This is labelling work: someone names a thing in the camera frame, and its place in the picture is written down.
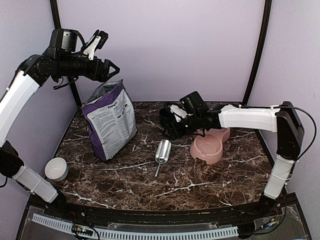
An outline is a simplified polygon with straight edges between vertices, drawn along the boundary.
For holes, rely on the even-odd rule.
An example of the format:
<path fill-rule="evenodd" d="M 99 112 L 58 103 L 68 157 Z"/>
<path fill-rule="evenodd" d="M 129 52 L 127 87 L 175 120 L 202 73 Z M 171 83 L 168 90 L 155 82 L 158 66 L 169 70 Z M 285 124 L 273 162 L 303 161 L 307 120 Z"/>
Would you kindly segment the metal food scoop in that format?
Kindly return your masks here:
<path fill-rule="evenodd" d="M 155 161 L 158 163 L 155 177 L 158 176 L 161 165 L 168 162 L 171 152 L 171 146 L 171 142 L 167 139 L 163 139 L 160 141 L 155 153 Z"/>

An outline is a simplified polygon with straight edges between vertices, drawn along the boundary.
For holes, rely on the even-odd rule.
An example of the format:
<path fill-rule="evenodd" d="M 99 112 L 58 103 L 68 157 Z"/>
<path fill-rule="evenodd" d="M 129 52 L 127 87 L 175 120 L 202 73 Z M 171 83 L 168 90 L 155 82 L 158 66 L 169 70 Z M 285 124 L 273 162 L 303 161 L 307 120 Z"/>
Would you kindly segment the pink double pet bowl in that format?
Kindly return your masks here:
<path fill-rule="evenodd" d="M 229 128 L 222 128 L 205 131 L 205 137 L 197 135 L 190 145 L 190 155 L 205 161 L 207 165 L 219 162 L 223 155 L 223 143 L 229 139 L 230 134 Z"/>

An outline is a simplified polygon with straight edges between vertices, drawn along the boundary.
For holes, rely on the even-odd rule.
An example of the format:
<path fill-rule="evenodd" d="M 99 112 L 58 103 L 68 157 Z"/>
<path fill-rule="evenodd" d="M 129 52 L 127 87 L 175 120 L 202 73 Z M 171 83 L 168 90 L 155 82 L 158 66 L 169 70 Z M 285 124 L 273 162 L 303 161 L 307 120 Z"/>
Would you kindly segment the purple pet food bag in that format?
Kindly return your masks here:
<path fill-rule="evenodd" d="M 98 86 L 82 107 L 98 159 L 112 159 L 137 133 L 135 110 L 123 80 Z"/>

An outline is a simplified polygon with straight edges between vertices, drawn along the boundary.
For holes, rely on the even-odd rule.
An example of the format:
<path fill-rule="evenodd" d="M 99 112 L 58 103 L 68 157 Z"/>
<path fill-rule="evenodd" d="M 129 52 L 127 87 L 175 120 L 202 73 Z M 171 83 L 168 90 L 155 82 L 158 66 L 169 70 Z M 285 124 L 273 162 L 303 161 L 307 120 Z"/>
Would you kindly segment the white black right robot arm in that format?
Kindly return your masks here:
<path fill-rule="evenodd" d="M 301 151 L 305 130 L 297 114 L 298 107 L 290 101 L 272 106 L 246 106 L 204 102 L 197 91 L 179 100 L 166 103 L 159 111 L 163 134 L 172 141 L 186 135 L 205 137 L 211 129 L 245 128 L 269 131 L 277 134 L 276 159 L 264 189 L 266 197 L 255 205 L 255 213 L 266 217 L 275 208 L 277 199 L 291 179 Z"/>

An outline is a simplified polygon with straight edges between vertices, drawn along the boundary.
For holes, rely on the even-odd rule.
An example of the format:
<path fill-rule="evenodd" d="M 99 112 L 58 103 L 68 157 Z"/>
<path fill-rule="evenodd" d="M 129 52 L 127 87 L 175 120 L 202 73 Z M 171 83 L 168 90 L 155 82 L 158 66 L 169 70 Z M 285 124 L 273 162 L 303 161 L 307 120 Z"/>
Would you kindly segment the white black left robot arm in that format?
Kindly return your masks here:
<path fill-rule="evenodd" d="M 0 173 L 13 179 L 44 202 L 60 218 L 71 213 L 65 196 L 49 181 L 30 168 L 8 141 L 8 135 L 20 116 L 31 109 L 36 92 L 48 79 L 59 82 L 68 78 L 71 83 L 79 77 L 105 83 L 120 72 L 111 60 L 102 60 L 95 53 L 106 43 L 109 35 L 96 30 L 89 41 L 79 31 L 58 28 L 52 31 L 48 47 L 33 54 L 16 69 L 14 77 L 0 98 Z"/>

